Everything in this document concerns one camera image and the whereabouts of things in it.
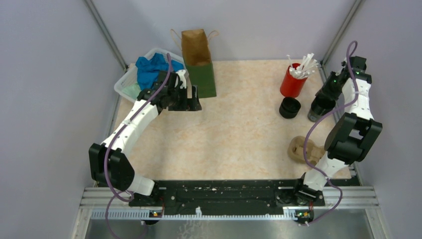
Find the stack of black lids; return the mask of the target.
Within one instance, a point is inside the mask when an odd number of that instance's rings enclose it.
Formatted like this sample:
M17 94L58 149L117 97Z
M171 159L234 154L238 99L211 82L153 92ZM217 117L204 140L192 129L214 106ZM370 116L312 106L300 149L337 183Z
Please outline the stack of black lids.
M298 100L292 97L285 97L279 107L280 115L285 119L293 119L297 116L301 104Z

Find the black coffee cup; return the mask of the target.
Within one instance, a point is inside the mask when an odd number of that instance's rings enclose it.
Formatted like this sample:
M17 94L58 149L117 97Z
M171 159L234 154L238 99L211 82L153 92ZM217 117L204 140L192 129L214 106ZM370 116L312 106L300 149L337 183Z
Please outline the black coffee cup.
M308 112L308 119L316 122L322 116L332 111L336 106L336 101L324 97L315 97Z

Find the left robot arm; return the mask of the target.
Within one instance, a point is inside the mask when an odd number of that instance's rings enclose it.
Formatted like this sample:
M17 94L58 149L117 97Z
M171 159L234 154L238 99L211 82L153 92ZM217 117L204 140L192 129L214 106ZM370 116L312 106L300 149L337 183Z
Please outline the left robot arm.
M118 128L102 143L89 148L91 177L120 191L140 194L148 206L159 201L155 182L135 172L128 156L147 126L163 110L195 112L202 110L197 86L188 97L188 73L161 71L151 89L142 90L134 105Z

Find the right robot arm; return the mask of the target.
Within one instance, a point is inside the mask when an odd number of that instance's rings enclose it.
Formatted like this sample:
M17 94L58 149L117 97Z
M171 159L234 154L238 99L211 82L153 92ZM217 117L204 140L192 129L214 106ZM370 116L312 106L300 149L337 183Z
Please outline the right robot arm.
M369 105L372 77L365 73L366 59L352 56L342 62L340 72L331 72L316 93L309 115L321 119L344 96L344 113L328 134L323 157L316 168L304 173L292 199L298 205L315 201L322 195L327 179L354 162L361 162L382 131L382 124L374 120Z

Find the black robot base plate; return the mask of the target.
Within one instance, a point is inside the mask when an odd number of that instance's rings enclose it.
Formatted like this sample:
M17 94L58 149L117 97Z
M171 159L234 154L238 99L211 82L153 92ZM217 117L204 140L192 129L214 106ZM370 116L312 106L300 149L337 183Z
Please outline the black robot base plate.
M322 192L309 196L299 179L159 180L150 196L135 194L131 207L159 207L164 215L281 215L284 207L324 206Z

